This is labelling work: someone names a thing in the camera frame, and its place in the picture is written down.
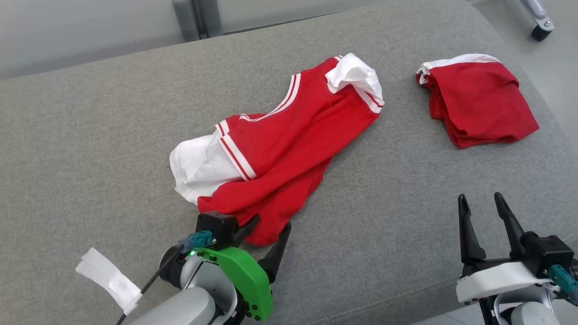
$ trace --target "black rubber foot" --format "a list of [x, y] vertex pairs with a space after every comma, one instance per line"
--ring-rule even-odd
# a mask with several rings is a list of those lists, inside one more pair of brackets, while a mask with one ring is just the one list
[[548, 35], [550, 35], [552, 31], [545, 31], [540, 28], [540, 26], [536, 25], [534, 30], [532, 31], [532, 37], [537, 40], [538, 42], [543, 41]]

